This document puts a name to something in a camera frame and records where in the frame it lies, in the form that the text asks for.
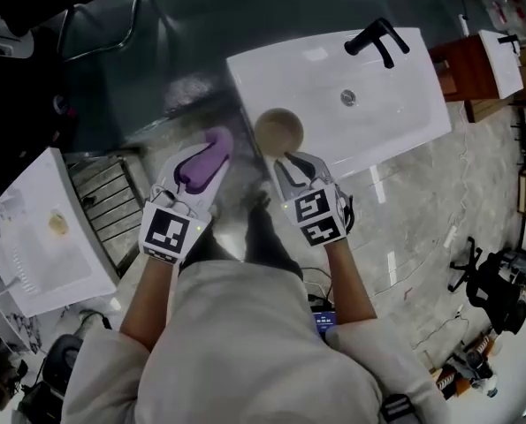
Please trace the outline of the person's right forearm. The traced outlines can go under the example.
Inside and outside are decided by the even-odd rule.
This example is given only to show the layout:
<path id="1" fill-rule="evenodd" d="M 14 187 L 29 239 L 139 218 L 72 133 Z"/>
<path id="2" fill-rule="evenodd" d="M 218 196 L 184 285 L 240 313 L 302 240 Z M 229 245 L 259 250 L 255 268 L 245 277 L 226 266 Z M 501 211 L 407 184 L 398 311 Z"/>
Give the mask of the person's right forearm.
<path id="1" fill-rule="evenodd" d="M 337 324 L 377 318 L 345 238 L 324 246 L 331 275 Z"/>

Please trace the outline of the beige bowl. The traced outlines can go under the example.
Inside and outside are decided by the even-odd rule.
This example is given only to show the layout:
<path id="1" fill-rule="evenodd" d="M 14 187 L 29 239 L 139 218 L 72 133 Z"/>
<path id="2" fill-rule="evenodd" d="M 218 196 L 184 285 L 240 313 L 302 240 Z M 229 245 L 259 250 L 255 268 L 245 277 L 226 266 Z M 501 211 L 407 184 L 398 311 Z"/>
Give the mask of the beige bowl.
<path id="1" fill-rule="evenodd" d="M 298 151 L 304 139 L 303 124 L 290 110 L 265 111 L 255 122 L 255 142 L 263 155 L 282 158 Z"/>

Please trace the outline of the slatted metal stand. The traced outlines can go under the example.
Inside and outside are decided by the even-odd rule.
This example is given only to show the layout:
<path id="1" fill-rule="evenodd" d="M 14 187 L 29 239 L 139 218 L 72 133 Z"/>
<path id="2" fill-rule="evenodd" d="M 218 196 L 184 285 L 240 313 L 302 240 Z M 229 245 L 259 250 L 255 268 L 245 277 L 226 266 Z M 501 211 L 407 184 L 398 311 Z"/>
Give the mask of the slatted metal stand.
<path id="1" fill-rule="evenodd" d="M 65 155 L 65 165 L 85 216 L 117 276 L 138 256 L 144 199 L 123 154 Z"/>

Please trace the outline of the wooden slatted crate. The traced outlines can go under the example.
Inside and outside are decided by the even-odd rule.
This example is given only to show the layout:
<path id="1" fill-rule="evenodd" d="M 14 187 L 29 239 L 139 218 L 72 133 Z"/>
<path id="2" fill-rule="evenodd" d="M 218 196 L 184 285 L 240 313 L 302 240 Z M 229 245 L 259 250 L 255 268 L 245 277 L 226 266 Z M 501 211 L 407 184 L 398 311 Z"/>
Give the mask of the wooden slatted crate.
<path id="1" fill-rule="evenodd" d="M 514 101 L 512 96 L 505 99 L 484 99 L 465 101 L 465 112 L 469 123 L 475 124 L 495 114 Z"/>

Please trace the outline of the black office chair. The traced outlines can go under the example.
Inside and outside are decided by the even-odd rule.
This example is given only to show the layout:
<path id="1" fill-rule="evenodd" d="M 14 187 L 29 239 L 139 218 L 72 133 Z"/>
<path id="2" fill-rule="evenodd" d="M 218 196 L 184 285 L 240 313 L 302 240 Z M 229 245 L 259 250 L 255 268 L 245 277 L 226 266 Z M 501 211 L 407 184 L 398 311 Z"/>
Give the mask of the black office chair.
<path id="1" fill-rule="evenodd" d="M 461 272 L 461 275 L 452 277 L 447 290 L 455 293 L 465 284 L 470 305 L 484 310 L 496 334 L 510 332 L 516 335 L 526 320 L 526 302 L 522 299 L 522 287 L 500 274 L 506 250 L 488 254 L 487 259 L 477 265 L 483 250 L 471 236 L 467 237 L 467 244 L 467 263 L 449 263 L 449 268 Z"/>

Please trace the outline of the black screen device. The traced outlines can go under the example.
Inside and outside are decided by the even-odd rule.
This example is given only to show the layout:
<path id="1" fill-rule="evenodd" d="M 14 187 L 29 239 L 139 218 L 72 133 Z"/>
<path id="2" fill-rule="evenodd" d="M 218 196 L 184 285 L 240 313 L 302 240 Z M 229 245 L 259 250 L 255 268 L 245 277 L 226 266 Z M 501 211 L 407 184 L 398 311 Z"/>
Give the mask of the black screen device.
<path id="1" fill-rule="evenodd" d="M 337 325 L 336 313 L 334 311 L 318 311 L 313 313 L 316 330 L 319 335 L 324 336 L 328 329 Z"/>

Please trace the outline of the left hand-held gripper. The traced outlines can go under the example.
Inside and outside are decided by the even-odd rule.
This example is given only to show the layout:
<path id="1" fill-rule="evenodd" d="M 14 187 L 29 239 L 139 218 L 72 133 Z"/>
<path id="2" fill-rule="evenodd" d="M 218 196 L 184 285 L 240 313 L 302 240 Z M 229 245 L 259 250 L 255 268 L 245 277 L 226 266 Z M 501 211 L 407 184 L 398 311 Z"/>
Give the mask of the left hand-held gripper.
<path id="1" fill-rule="evenodd" d="M 138 245 L 143 254 L 178 264 L 209 226 L 208 209 L 230 165 L 229 158 L 210 163 L 209 148 L 209 143 L 194 144 L 164 162 L 142 212 Z"/>

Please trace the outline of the small black faucet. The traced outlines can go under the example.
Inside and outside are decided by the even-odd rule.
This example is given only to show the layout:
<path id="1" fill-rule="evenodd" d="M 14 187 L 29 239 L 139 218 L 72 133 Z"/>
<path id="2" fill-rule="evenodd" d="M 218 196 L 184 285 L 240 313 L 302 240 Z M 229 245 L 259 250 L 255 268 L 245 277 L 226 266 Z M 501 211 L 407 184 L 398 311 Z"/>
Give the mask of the small black faucet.
<path id="1" fill-rule="evenodd" d="M 497 42 L 500 45 L 510 45 L 512 47 L 512 51 L 514 52 L 514 54 L 516 56 L 519 55 L 520 46 L 519 46 L 519 38 L 517 35 L 511 34 L 511 35 L 502 36 L 497 39 Z"/>

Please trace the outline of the person's white shirt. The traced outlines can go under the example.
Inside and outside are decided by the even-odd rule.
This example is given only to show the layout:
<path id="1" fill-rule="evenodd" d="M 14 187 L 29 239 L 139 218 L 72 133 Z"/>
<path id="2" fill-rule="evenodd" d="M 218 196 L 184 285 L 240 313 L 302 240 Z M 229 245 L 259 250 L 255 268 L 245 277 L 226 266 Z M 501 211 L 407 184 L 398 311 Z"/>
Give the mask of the person's white shirt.
<path id="1" fill-rule="evenodd" d="M 388 321 L 320 336 L 302 280 L 237 261 L 180 275 L 152 349 L 109 329 L 84 339 L 64 424 L 384 424 L 407 396 L 423 424 L 449 424 L 428 370 Z"/>

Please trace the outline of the wooden cabinet with white sink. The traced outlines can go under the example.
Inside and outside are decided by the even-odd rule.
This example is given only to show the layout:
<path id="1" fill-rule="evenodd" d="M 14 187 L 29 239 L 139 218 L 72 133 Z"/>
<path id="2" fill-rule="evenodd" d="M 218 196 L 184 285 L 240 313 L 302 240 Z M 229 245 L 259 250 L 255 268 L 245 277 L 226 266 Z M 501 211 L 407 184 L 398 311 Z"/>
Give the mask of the wooden cabinet with white sink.
<path id="1" fill-rule="evenodd" d="M 429 50 L 447 102 L 505 99 L 523 89 L 519 56 L 497 42 L 502 36 L 481 30 Z"/>

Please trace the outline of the small yellowish crumpled sponge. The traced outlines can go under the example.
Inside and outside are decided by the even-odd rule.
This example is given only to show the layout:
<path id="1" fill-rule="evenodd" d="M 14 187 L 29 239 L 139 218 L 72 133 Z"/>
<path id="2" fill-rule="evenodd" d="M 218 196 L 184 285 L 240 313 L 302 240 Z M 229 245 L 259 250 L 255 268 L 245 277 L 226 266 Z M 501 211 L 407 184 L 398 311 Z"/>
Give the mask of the small yellowish crumpled sponge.
<path id="1" fill-rule="evenodd" d="M 50 218 L 48 221 L 49 228 L 56 233 L 58 236 L 64 236 L 69 231 L 69 225 L 65 217 L 58 212 L 53 210 L 50 213 Z"/>

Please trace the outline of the person's left forearm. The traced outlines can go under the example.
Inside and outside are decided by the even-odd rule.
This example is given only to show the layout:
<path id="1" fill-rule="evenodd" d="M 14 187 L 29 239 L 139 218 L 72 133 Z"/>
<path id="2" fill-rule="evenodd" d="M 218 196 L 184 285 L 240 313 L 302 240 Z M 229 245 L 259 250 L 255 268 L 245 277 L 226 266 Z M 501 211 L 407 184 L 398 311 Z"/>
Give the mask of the person's left forearm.
<path id="1" fill-rule="evenodd" d="M 149 258 L 119 332 L 152 351 L 164 332 L 173 265 Z"/>

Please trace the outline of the white sink on black stand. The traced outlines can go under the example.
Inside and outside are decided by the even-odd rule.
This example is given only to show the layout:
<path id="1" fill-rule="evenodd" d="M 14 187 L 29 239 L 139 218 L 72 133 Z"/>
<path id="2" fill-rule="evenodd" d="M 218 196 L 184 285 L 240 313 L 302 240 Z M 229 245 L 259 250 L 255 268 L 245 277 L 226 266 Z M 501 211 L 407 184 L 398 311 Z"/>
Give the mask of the white sink on black stand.
<path id="1" fill-rule="evenodd" d="M 410 51 L 383 36 L 391 69 L 373 45 L 355 56 L 345 51 L 355 30 L 274 43 L 226 62 L 250 124 L 269 110 L 292 112 L 303 127 L 301 151 L 342 179 L 451 130 L 420 29 L 396 32 Z"/>

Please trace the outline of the white rectangular sink basin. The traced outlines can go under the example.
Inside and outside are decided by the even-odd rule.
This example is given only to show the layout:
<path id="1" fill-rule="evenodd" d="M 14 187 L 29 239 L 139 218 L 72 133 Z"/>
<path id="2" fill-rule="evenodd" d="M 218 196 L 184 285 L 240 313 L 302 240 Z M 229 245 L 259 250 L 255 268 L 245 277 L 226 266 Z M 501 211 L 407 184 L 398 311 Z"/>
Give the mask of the white rectangular sink basin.
<path id="1" fill-rule="evenodd" d="M 118 276 L 94 234 L 56 148 L 45 149 L 2 193 L 23 209 L 2 229 L 0 277 L 26 317 L 112 294 Z M 60 212 L 69 231 L 48 226 Z"/>

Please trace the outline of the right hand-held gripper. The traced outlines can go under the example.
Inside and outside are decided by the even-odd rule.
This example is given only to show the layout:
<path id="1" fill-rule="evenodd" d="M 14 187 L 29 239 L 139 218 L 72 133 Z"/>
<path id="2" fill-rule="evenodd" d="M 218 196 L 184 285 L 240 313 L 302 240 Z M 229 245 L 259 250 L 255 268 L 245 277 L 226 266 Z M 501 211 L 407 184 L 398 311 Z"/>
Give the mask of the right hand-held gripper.
<path id="1" fill-rule="evenodd" d="M 353 197 L 332 182 L 323 159 L 301 151 L 285 155 L 286 160 L 274 161 L 273 169 L 284 201 L 281 208 L 289 221 L 310 246 L 344 239 L 354 227 Z"/>

